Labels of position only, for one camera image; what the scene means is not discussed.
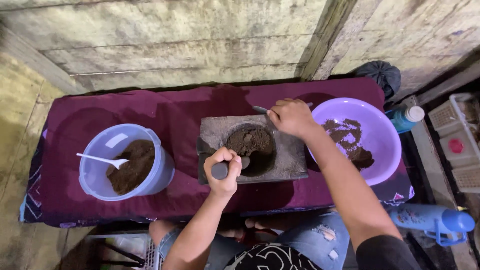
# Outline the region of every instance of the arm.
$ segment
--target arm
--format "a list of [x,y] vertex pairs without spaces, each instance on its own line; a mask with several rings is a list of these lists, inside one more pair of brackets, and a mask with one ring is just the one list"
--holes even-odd
[[303,101],[279,100],[268,115],[280,131],[302,139],[312,151],[355,251],[363,241],[379,235],[402,240],[375,193],[325,129],[313,120]]
[[[212,166],[224,160],[230,161],[228,176],[224,180],[217,180],[212,177]],[[205,267],[222,211],[237,191],[241,159],[234,151],[220,148],[206,159],[204,169],[212,191],[170,249],[163,264],[166,270],[196,270]]]

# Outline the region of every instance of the white plastic spoon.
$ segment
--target white plastic spoon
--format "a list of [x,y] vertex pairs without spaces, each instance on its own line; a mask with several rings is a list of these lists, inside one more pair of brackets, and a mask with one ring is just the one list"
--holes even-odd
[[108,160],[108,159],[97,158],[97,157],[88,156],[88,155],[79,154],[79,153],[77,153],[77,156],[88,158],[88,159],[93,159],[93,160],[98,160],[98,161],[102,161],[102,162],[106,162],[106,163],[110,163],[113,166],[115,166],[115,168],[117,168],[117,170],[120,170],[120,166],[122,164],[128,162],[128,160]]

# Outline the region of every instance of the black pestle handle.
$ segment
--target black pestle handle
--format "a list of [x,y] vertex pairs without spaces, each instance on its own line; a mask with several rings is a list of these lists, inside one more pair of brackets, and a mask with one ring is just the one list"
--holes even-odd
[[[249,157],[241,157],[241,169],[244,170],[250,164]],[[223,180],[228,175],[228,162],[222,161],[212,166],[212,176],[215,179]]]

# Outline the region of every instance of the purple cloth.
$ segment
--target purple cloth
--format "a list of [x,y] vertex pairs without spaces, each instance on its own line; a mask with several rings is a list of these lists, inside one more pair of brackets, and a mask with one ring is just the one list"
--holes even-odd
[[[209,192],[208,186],[197,182],[196,138],[203,117],[254,115],[252,105],[270,108],[283,98],[313,102],[315,108],[337,97],[357,98],[383,110],[383,91],[369,78],[60,98],[48,115],[38,188],[42,220],[51,226],[74,227],[191,216]],[[121,123],[151,128],[174,158],[176,173],[172,183],[158,194],[104,202],[83,192],[78,181],[80,158],[75,154],[82,153],[98,133]],[[283,212],[332,205],[322,174],[308,152],[306,157],[309,178],[240,185],[225,212]],[[403,161],[389,180],[372,188],[381,201],[406,201],[411,185]]]

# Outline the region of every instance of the black garbage bag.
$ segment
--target black garbage bag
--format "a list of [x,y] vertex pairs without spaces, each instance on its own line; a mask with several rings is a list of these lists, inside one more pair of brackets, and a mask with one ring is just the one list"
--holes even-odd
[[384,61],[363,64],[354,71],[355,77],[369,77],[377,82],[385,93],[385,100],[393,97],[400,89],[400,70]]

